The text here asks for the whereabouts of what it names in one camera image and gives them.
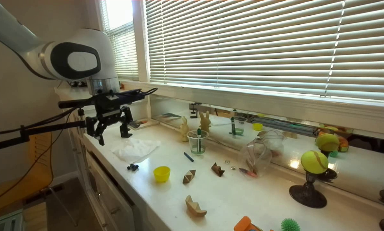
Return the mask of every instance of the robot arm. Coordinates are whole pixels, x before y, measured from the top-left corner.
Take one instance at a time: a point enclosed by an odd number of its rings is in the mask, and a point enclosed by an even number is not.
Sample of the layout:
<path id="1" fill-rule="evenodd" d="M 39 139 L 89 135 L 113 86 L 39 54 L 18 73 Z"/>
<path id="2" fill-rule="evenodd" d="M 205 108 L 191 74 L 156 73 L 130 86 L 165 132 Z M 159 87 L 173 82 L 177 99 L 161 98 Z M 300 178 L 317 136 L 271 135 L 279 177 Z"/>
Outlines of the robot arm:
<path id="1" fill-rule="evenodd" d="M 111 41 L 101 31 L 82 28 L 66 41 L 42 41 L 0 4 L 0 42 L 44 79 L 88 78 L 91 95 L 119 92 Z"/>

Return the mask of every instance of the window blinds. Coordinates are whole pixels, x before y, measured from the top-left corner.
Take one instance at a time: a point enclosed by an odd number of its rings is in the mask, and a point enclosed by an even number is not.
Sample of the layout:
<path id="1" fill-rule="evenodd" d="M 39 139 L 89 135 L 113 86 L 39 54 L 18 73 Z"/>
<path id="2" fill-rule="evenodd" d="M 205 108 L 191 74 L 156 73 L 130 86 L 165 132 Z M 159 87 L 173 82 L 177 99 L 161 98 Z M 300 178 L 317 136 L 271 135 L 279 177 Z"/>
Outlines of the window blinds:
<path id="1" fill-rule="evenodd" d="M 119 78 L 139 80 L 130 0 L 100 0 L 102 25 L 109 36 Z"/>
<path id="2" fill-rule="evenodd" d="M 146 1 L 151 82 L 384 100 L 384 1 Z"/>

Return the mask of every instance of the red pen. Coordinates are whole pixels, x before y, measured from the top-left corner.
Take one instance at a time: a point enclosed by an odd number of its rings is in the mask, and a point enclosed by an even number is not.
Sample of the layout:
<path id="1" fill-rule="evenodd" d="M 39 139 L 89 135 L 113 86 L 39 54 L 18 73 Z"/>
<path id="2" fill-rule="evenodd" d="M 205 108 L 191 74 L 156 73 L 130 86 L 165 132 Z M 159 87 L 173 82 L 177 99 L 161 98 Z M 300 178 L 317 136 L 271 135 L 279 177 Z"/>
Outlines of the red pen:
<path id="1" fill-rule="evenodd" d="M 243 173 L 245 173 L 245 174 L 251 176 L 251 177 L 258 177 L 258 175 L 254 174 L 253 172 L 248 171 L 248 170 L 246 170 L 246 169 L 244 169 L 244 168 L 239 168 L 239 170 L 240 170 L 241 172 L 243 172 Z"/>

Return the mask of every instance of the window sill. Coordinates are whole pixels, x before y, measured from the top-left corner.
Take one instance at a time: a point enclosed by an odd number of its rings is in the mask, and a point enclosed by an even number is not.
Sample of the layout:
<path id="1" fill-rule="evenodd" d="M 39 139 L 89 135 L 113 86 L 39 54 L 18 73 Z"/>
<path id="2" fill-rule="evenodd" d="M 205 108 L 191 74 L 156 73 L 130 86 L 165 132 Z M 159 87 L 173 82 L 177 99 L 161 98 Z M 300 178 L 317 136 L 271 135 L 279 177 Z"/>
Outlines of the window sill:
<path id="1" fill-rule="evenodd" d="M 126 90 L 158 88 L 154 93 L 171 98 L 335 124 L 384 134 L 384 103 L 343 98 L 319 98 L 279 93 L 255 94 L 208 88 L 191 88 L 160 83 L 121 81 Z"/>

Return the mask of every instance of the clear plastic cup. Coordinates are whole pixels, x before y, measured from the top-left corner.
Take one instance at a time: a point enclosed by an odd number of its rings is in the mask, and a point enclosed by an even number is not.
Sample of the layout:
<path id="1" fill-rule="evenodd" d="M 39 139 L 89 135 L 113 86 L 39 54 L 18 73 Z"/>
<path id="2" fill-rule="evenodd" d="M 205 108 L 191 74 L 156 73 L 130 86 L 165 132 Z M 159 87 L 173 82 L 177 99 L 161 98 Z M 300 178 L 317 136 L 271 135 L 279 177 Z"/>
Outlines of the clear plastic cup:
<path id="1" fill-rule="evenodd" d="M 248 119 L 241 116 L 234 116 L 233 119 L 235 123 L 235 134 L 243 136 L 243 132 L 245 131 L 245 123 Z"/>
<path id="2" fill-rule="evenodd" d="M 206 131 L 201 131 L 201 137 L 198 138 L 198 131 L 190 131 L 186 133 L 189 139 L 189 146 L 191 152 L 195 155 L 202 155 L 205 152 L 205 140 L 209 136 Z"/>

